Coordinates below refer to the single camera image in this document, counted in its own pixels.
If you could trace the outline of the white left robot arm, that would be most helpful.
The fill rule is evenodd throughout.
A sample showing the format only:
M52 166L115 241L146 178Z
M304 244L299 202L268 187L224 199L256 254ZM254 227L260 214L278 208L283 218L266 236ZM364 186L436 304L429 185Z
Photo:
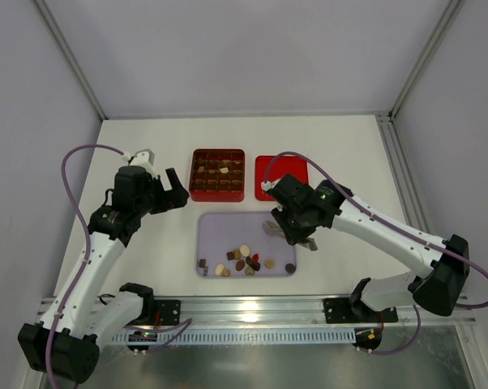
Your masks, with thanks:
M135 283L122 285L102 311L91 311L142 219L186 206L189 194L175 169L165 172L168 190L142 166L123 166L115 174L111 203L92 213L83 252L61 292L38 323L25 323L19 330L19 345L33 370L52 380L84 383L112 336L126 325L154 321L153 290Z

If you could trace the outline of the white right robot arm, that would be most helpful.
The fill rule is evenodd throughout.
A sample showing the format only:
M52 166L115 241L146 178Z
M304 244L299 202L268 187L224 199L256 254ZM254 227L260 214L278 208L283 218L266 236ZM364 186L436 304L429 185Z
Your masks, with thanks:
M452 314L469 275L469 266L464 263L469 245L464 238L452 235L444 240L402 224L374 210L349 188L329 180L311 187L286 174L261 187L275 199L272 215L291 246L307 243L318 228L335 229L408 268L398 276L359 281L349 297L358 319L413 304L438 316Z

